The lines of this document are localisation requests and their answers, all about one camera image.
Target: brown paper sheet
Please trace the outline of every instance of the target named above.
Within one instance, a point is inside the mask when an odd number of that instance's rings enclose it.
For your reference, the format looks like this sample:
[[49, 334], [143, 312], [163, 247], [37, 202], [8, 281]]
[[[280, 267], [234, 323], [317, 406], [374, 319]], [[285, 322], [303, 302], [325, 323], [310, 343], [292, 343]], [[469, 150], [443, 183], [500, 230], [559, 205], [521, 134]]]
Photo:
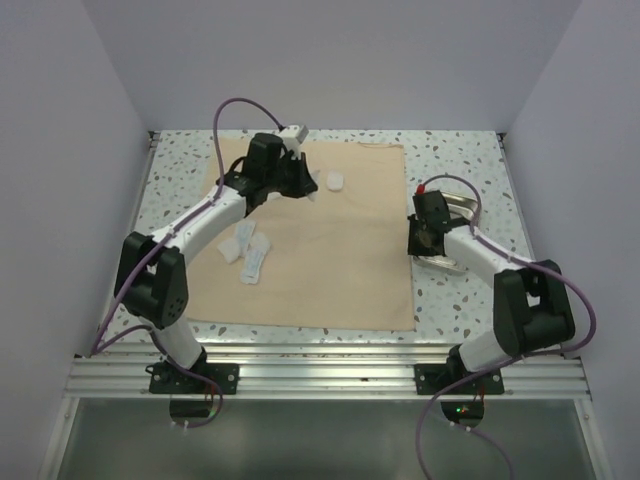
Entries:
[[[248, 142], [221, 140], [227, 165]], [[244, 260], [227, 265], [218, 236], [188, 269], [189, 318], [213, 323], [412, 330], [413, 297], [406, 253], [404, 150], [399, 145], [308, 142], [310, 171], [320, 170], [315, 202], [279, 198], [251, 214], [272, 249], [257, 285], [240, 283]], [[326, 188], [329, 170], [344, 175]], [[211, 160], [203, 194], [218, 177]]]

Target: gray wall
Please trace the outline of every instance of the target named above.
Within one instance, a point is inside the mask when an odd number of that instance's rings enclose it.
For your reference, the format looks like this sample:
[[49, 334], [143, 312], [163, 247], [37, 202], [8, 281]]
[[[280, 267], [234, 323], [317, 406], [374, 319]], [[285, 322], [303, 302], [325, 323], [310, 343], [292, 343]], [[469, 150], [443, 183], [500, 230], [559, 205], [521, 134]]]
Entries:
[[0, 478], [38, 471], [104, 306], [145, 139], [79, 0], [0, 2]]
[[[579, 0], [84, 0], [149, 127], [243, 95], [317, 128], [505, 131]], [[226, 127], [269, 126], [248, 107]]]
[[620, 479], [640, 478], [638, 25], [635, 0], [583, 0], [507, 136], [536, 254], [557, 259], [599, 314], [583, 359]]

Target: table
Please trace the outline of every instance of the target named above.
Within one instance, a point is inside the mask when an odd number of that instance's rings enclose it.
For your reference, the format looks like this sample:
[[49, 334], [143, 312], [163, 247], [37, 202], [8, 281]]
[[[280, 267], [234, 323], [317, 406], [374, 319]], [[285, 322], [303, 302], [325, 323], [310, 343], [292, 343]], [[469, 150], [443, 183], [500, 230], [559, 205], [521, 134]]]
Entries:
[[[221, 137], [250, 138], [255, 131], [223, 130]], [[530, 255], [503, 155], [492, 131], [311, 130], [309, 141], [402, 144], [407, 205], [422, 180], [441, 173], [460, 175], [483, 196], [482, 230], [511, 251]], [[200, 198], [212, 151], [210, 130], [165, 130], [150, 167], [135, 229], [150, 233], [177, 218]], [[225, 159], [228, 164], [232, 159]], [[443, 190], [469, 195], [454, 181]], [[491, 325], [492, 291], [474, 274], [449, 275], [412, 265], [413, 331], [358, 331], [192, 322], [200, 342], [259, 344], [455, 344]], [[120, 308], [105, 338], [137, 324]], [[125, 342], [149, 342], [134, 332]]]

